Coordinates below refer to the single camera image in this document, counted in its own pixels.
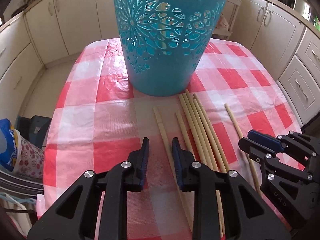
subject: floor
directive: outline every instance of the floor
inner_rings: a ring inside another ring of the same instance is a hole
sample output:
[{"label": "floor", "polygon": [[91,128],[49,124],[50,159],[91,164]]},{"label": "floor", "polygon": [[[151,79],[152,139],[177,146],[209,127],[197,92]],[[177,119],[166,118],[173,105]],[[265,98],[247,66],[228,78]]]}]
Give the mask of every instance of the floor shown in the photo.
[{"label": "floor", "polygon": [[[23,117],[34,115],[52,117],[60,92],[75,63],[71,60],[45,70],[27,103]],[[45,148],[47,136],[42,149]]]}]

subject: tablecloth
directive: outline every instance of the tablecloth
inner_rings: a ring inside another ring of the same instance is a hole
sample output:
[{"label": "tablecloth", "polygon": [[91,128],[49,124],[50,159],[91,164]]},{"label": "tablecloth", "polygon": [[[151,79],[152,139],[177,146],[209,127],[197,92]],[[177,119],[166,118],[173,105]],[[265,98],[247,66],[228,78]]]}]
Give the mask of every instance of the tablecloth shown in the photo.
[{"label": "tablecloth", "polygon": [[[251,129],[272,136],[301,132],[279,87],[238,43],[211,39],[188,89],[202,101],[230,168],[252,186],[248,162],[238,148],[239,138],[224,104],[229,104],[244,135]],[[178,137],[185,148],[175,116],[178,110],[183,113],[178,96],[157,98],[135,90],[128,81],[119,39],[87,46],[71,70],[52,118],[44,161],[45,207],[84,171],[108,171],[148,137],[145,188],[128,193],[128,239],[191,239],[153,106],[159,109],[169,141]],[[279,157],[299,168],[289,156]],[[257,163],[256,169],[261,179]]]}]

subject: table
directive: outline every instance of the table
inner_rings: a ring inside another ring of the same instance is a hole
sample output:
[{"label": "table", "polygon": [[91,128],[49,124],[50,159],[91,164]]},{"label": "table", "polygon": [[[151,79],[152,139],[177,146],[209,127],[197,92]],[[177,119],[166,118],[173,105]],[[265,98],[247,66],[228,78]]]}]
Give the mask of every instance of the table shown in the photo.
[{"label": "table", "polygon": [[[211,39],[188,89],[197,93],[207,110],[230,168],[252,186],[248,162],[224,104],[229,104],[244,135],[251,129],[272,136],[301,132],[279,87],[238,43]],[[156,98],[132,88],[119,39],[87,46],[61,91],[51,122],[44,162],[45,207],[84,171],[107,171],[126,160],[146,136],[150,140],[147,182],[141,193],[128,193],[128,238],[191,239],[153,106],[159,109],[169,141],[178,137],[185,148],[175,116],[177,110],[183,113],[178,96]],[[279,157],[298,168],[289,156]],[[257,163],[256,169],[261,179]]]}]

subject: floral patterned trash can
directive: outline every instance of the floral patterned trash can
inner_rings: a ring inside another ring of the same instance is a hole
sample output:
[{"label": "floral patterned trash can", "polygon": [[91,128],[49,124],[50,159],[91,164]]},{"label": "floral patterned trash can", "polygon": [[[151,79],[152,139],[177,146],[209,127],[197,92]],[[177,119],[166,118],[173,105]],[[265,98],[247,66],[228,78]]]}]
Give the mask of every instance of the floral patterned trash can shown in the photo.
[{"label": "floral patterned trash can", "polygon": [[132,85],[152,96],[183,91],[226,0],[114,0]]}]

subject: countertop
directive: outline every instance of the countertop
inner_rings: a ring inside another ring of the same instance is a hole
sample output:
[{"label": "countertop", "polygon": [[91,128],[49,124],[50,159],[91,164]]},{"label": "countertop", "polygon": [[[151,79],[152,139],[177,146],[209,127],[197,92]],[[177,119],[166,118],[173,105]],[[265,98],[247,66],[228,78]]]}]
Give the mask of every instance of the countertop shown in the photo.
[{"label": "countertop", "polygon": [[309,22],[307,19],[305,19],[297,11],[293,10],[289,6],[285,5],[284,3],[279,2],[278,0],[266,0],[266,1],[273,3],[276,6],[279,6],[281,9],[285,10],[286,12],[290,13],[292,16],[296,17],[299,21],[301,21],[305,26],[307,26],[320,39],[320,32],[316,29],[316,27],[314,27],[311,24],[311,22]]}]

